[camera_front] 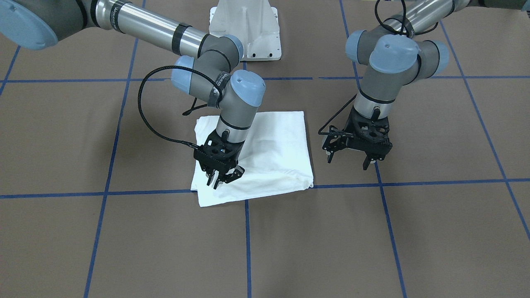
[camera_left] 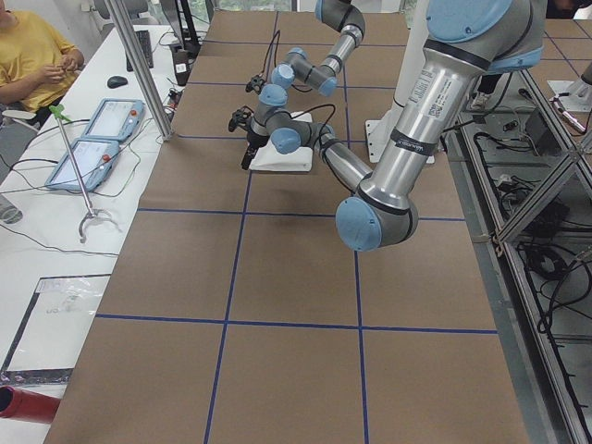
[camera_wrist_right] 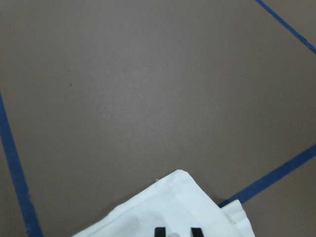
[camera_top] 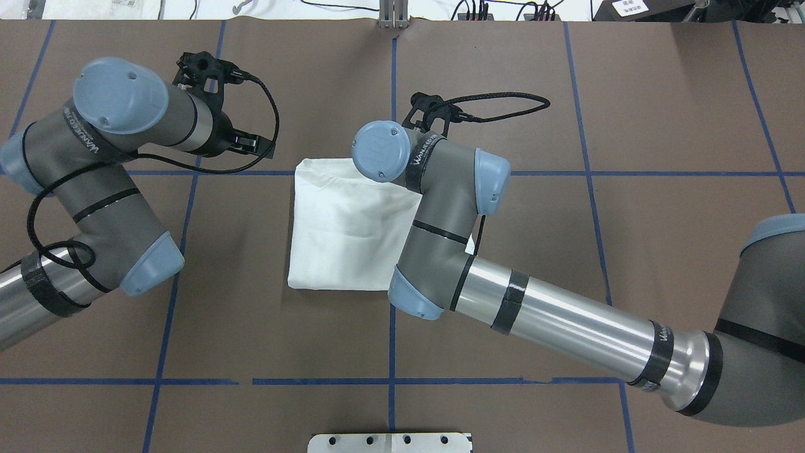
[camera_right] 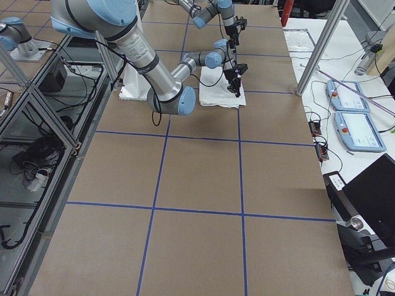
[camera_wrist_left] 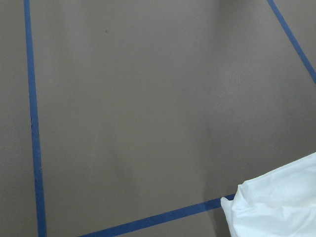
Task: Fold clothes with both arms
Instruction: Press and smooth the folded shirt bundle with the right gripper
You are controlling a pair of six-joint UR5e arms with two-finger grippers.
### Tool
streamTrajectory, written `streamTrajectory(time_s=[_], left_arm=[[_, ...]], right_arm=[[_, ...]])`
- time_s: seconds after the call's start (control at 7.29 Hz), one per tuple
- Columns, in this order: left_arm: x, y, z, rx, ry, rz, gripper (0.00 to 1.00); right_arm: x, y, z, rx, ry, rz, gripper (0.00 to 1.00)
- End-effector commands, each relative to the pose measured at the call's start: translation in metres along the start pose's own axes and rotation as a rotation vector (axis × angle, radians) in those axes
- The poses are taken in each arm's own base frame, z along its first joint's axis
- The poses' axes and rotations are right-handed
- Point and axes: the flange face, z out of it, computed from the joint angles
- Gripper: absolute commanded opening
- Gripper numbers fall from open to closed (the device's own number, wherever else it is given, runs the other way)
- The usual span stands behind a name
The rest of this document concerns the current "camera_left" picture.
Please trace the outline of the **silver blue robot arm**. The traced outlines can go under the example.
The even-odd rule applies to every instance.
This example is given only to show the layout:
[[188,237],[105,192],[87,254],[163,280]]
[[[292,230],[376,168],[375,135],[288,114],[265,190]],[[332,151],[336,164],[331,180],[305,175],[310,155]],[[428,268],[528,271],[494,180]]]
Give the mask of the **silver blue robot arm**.
[[299,83],[329,97],[339,85],[346,61],[364,40],[364,15],[353,1],[317,1],[314,14],[337,33],[337,40],[325,47],[323,56],[320,48],[310,56],[304,48],[292,47],[273,68],[269,81],[284,90]]
[[339,236],[349,248],[366,252],[406,241],[418,223],[410,192],[471,83],[488,73],[536,65],[543,49],[546,8],[543,1],[430,2],[425,13],[425,63],[383,154],[370,167],[328,124],[298,121],[286,107],[289,87],[296,80],[331,94],[345,61],[364,38],[363,14],[351,2],[318,2],[316,17],[337,31],[339,40],[318,66],[304,51],[291,50],[261,88],[255,110],[233,116],[229,127],[247,133],[242,167],[248,168],[267,144],[280,154],[312,148],[351,192],[336,212]]

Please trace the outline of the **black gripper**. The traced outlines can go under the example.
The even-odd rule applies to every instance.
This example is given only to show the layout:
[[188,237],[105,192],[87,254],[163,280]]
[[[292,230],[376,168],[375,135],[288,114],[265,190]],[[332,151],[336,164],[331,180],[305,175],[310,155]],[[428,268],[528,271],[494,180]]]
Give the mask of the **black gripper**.
[[252,120],[247,130],[247,141],[249,145],[240,163],[242,169],[249,169],[257,154],[257,149],[264,147],[268,143],[269,133],[265,126],[259,124],[256,120]]

